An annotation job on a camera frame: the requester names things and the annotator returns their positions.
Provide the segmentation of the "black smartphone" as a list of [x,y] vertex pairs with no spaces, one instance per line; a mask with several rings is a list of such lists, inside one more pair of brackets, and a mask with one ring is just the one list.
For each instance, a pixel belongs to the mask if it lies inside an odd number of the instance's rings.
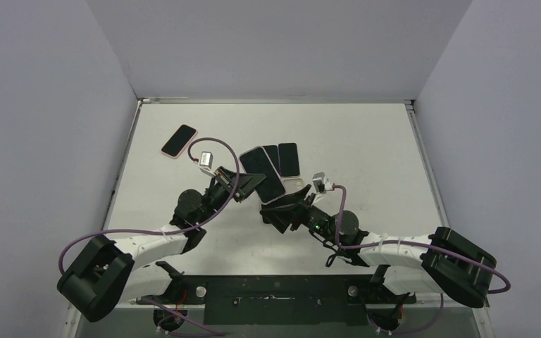
[[295,143],[278,144],[278,155],[282,177],[299,177],[301,175],[298,148]]

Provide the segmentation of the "phone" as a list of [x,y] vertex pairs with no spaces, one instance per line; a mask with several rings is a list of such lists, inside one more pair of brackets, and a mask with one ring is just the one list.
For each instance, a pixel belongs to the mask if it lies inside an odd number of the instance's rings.
[[262,146],[240,154],[239,160],[246,173],[265,176],[255,188],[262,204],[269,204],[286,194],[282,180]]
[[280,157],[277,145],[264,145],[263,149],[268,154],[268,157],[277,173],[280,173]]
[[162,146],[161,153],[174,159],[180,157],[196,135],[197,130],[195,128],[186,124],[179,126],[168,141]]

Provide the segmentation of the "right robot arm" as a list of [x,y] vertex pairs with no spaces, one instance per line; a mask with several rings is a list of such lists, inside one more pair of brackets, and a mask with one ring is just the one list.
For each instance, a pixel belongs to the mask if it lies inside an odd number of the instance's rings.
[[327,260],[375,268],[370,292],[380,302],[406,293],[445,294],[470,308],[482,308],[494,290],[490,288],[497,261],[449,227],[431,234],[389,236],[360,228],[358,217],[344,205],[335,215],[316,206],[310,186],[284,196],[261,209],[262,218],[279,232],[305,227],[333,251]]

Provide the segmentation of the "black phone case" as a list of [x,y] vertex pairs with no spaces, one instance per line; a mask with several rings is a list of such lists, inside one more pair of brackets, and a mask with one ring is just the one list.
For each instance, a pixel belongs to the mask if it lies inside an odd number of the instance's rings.
[[273,224],[272,219],[268,217],[269,216],[268,210],[272,209],[272,207],[273,207],[273,204],[261,205],[260,214],[261,214],[262,223],[265,225]]

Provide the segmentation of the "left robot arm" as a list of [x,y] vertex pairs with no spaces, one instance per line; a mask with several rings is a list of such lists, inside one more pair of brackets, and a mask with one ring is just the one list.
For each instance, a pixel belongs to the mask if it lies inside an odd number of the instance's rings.
[[108,238],[108,230],[89,236],[62,272],[57,290],[91,323],[130,299],[156,295],[164,303],[177,301],[181,274],[163,258],[194,249],[206,234],[203,223],[216,217],[230,200],[249,197],[265,179],[264,174],[240,174],[221,166],[203,193],[187,189],[179,195],[167,225],[126,230],[127,236],[119,239]]

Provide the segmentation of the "beige phone case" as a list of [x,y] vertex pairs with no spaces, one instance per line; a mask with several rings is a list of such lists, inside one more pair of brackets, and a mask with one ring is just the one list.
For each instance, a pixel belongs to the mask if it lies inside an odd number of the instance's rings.
[[286,178],[282,181],[282,183],[284,185],[286,194],[296,193],[303,189],[306,185],[303,179],[299,177]]

